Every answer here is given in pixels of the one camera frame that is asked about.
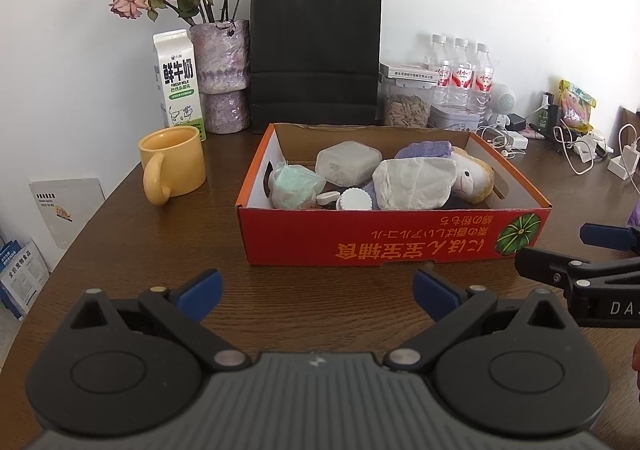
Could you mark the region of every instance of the wooden table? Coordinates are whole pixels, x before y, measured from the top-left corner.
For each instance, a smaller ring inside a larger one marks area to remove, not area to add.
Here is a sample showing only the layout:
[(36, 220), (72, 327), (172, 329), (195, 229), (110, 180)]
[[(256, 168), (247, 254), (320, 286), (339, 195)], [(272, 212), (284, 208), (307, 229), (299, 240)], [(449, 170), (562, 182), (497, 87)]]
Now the wooden table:
[[(412, 299), (418, 264), (381, 268), (250, 267), (234, 209), (260, 138), (210, 135), (204, 143), (207, 181), (197, 191), (150, 205), (137, 166), (68, 249), (15, 340), (0, 374), (0, 448), (17, 450), (40, 431), (24, 394), (34, 359), (82, 291), (135, 297), (164, 284), (177, 287), (208, 267), (225, 277), (222, 303), (204, 324), (255, 356), (258, 350), (374, 351), (380, 356), (428, 326)], [(574, 175), (563, 156), (532, 141), (517, 160), (554, 210), (539, 247), (592, 260), (625, 257), (590, 249), (578, 239), (586, 221), (624, 224), (638, 196), (596, 163)], [(485, 284), (504, 297), (525, 297), (536, 284), (519, 277), (512, 260), (440, 265), (459, 286)], [(618, 450), (640, 445), (640, 406), (630, 369), (637, 330), (585, 329), (609, 371), (609, 400), (596, 434)]]

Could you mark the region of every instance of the red cardboard box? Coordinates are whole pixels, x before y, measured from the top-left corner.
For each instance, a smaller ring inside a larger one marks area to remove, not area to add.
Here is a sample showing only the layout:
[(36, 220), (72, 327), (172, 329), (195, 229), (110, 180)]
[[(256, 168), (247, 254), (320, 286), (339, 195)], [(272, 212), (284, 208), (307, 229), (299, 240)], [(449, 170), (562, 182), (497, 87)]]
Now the red cardboard box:
[[(409, 143), (449, 140), (495, 170), (482, 208), (424, 211), (277, 210), (267, 196), (271, 167), (287, 160), (313, 169), (322, 149), (355, 140), (390, 159)], [(269, 125), (236, 202), (249, 264), (378, 266), (393, 261), (451, 263), (510, 257), (533, 245), (551, 204), (474, 133), (394, 127)]]

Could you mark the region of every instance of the mug rim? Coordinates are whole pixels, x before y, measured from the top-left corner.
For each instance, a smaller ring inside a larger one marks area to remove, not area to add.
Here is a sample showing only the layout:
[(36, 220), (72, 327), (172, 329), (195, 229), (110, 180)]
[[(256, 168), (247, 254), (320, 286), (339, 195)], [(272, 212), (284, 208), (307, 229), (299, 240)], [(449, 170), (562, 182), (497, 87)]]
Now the mug rim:
[[(164, 133), (166, 131), (171, 131), (172, 129), (191, 129), (193, 135), (191, 138), (187, 138), (185, 141), (181, 143), (176, 143), (175, 145), (171, 145), (170, 147), (163, 147), (162, 149), (149, 149), (148, 147), (143, 147), (143, 143), (147, 141), (149, 138), (152, 138), (156, 135)], [(174, 125), (173, 127), (165, 127), (164, 129), (160, 129), (159, 131), (154, 131), (153, 133), (149, 133), (142, 140), (138, 142), (138, 148), (140, 151), (144, 151), (145, 153), (159, 153), (161, 151), (167, 151), (169, 149), (175, 149), (176, 147), (180, 147), (180, 145), (184, 145), (189, 141), (193, 140), (196, 136), (200, 136), (200, 131), (198, 131), (197, 127), (193, 127), (193, 125)]]

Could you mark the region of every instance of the gray ribbed surface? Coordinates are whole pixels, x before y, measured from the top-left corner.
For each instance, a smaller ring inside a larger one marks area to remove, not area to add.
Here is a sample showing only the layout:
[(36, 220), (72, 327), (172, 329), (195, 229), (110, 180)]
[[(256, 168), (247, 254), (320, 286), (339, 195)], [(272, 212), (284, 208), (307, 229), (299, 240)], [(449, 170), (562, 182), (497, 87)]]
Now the gray ribbed surface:
[(485, 435), (450, 417), (418, 376), (384, 370), (367, 353), (266, 353), (250, 369), (213, 377), (188, 411), (152, 432), (105, 441), (45, 432), (29, 448), (608, 449), (589, 433), (555, 442), (518, 442)]

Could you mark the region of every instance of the green pumpkin illustration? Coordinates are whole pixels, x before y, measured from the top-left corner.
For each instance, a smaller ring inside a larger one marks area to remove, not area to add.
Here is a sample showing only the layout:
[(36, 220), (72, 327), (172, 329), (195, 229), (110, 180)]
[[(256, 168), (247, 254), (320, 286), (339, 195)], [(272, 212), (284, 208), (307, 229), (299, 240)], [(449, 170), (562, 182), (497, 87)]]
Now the green pumpkin illustration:
[(513, 255), (527, 246), (540, 228), (540, 217), (536, 214), (524, 214), (512, 221), (498, 235), (495, 251), (500, 255)]

